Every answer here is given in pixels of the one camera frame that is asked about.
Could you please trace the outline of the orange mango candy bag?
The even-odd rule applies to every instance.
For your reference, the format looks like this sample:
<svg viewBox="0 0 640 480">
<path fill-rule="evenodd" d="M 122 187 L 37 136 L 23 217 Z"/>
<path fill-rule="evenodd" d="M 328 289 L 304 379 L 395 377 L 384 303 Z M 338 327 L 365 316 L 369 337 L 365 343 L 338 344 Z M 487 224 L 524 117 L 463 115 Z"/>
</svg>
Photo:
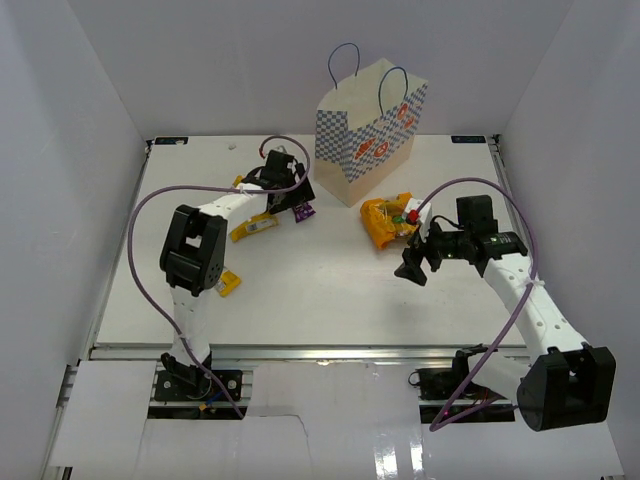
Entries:
<svg viewBox="0 0 640 480">
<path fill-rule="evenodd" d="M 404 192 L 395 197 L 366 200 L 361 205 L 363 225 L 377 249 L 384 250 L 396 240 L 408 239 L 416 231 L 416 226 L 404 217 L 411 199 L 412 194 Z"/>
</svg>

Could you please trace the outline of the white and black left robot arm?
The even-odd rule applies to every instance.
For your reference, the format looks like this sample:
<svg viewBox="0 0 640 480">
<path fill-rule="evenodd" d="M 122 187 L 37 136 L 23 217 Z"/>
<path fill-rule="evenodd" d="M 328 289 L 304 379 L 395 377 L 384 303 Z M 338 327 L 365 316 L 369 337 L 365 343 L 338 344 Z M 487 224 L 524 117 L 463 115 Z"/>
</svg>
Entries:
<svg viewBox="0 0 640 480">
<path fill-rule="evenodd" d="M 229 233 L 257 215 L 276 214 L 313 200 L 306 173 L 305 165 L 294 156 L 272 150 L 265 165 L 251 171 L 232 192 L 174 211 L 160 268 L 170 287 L 178 331 L 162 363 L 167 369 L 184 367 L 176 384 L 188 398 L 202 398 L 211 387 L 211 374 L 198 365 L 210 357 L 206 310 L 210 291 L 223 273 Z"/>
</svg>

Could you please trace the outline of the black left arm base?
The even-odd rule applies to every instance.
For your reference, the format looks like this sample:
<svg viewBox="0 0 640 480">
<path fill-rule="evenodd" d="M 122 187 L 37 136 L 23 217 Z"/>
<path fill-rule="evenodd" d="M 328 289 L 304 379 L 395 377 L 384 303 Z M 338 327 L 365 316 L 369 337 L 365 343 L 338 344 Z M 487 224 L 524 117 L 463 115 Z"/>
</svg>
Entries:
<svg viewBox="0 0 640 480">
<path fill-rule="evenodd" d="M 195 365 L 183 365 L 169 353 L 160 358 L 162 369 L 158 372 L 154 400 L 158 402 L 179 401 L 226 401 L 221 387 Z M 234 401 L 241 399 L 243 372 L 241 370 L 213 370 L 212 373 L 224 385 Z"/>
</svg>

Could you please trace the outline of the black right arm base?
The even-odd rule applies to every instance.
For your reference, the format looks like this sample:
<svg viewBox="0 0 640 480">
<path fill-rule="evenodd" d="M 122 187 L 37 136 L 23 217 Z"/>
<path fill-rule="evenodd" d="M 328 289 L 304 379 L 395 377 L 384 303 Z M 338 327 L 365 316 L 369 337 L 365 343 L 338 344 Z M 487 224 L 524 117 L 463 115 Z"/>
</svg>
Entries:
<svg viewBox="0 0 640 480">
<path fill-rule="evenodd" d="M 419 410 L 422 424 L 431 424 L 449 396 L 457 388 L 451 368 L 421 368 L 414 370 L 408 384 L 419 394 Z M 475 408 L 496 399 L 482 410 L 457 420 L 457 423 L 510 423 L 516 420 L 515 407 L 504 397 L 481 386 L 470 383 L 461 397 L 445 412 L 443 419 Z"/>
</svg>

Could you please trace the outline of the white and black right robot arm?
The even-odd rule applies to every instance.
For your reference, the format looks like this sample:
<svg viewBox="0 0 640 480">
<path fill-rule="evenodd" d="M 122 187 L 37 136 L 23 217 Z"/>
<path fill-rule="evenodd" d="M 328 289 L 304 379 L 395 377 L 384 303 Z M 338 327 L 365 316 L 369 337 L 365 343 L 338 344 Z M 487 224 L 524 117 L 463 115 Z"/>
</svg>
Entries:
<svg viewBox="0 0 640 480">
<path fill-rule="evenodd" d="M 459 396 L 489 391 L 518 407 L 533 431 L 606 420 L 616 361 L 606 347 L 592 346 L 568 322 L 534 271 L 533 257 L 513 231 L 500 231 L 488 195 L 460 197 L 458 222 L 443 230 L 430 204 L 409 199 L 403 219 L 415 226 L 395 276 L 423 286 L 421 268 L 437 271 L 445 260 L 465 260 L 493 289 L 525 342 L 529 363 L 476 345 L 456 352 L 447 379 Z"/>
</svg>

